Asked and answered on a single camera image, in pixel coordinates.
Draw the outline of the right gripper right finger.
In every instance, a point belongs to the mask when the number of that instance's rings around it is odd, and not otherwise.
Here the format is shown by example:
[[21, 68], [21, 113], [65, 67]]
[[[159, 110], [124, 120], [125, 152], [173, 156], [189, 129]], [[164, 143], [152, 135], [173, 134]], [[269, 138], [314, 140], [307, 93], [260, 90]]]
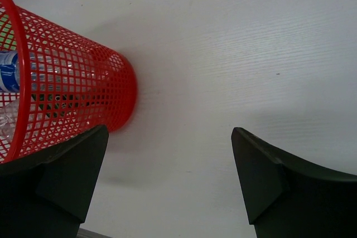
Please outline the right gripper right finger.
[[319, 166], [243, 128], [231, 143], [257, 237], [356, 237], [356, 176]]

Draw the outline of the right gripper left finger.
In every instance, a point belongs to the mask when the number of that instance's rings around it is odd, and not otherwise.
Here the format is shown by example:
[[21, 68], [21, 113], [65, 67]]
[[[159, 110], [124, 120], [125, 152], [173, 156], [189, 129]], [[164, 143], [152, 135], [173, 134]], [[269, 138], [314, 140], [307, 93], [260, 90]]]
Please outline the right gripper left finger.
[[76, 237], [107, 148], [99, 125], [1, 164], [1, 237]]

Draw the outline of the clear bottle green label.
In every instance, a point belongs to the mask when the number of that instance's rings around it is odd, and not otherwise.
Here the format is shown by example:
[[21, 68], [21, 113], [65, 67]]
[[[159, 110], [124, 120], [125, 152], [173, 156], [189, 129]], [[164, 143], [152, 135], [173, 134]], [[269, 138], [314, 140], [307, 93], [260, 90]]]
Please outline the clear bottle green label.
[[79, 98], [73, 94], [32, 94], [39, 101], [39, 108], [49, 118], [62, 118], [80, 106]]

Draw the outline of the clear bottle blue label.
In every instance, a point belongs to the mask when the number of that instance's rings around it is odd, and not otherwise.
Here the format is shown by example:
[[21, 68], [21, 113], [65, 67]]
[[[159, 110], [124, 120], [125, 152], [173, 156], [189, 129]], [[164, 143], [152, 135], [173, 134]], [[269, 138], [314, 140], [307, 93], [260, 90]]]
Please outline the clear bottle blue label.
[[[58, 59], [30, 52], [31, 89], [45, 89], [44, 82], [54, 82], [59, 73]], [[17, 51], [1, 51], [1, 92], [20, 92], [20, 57]]]

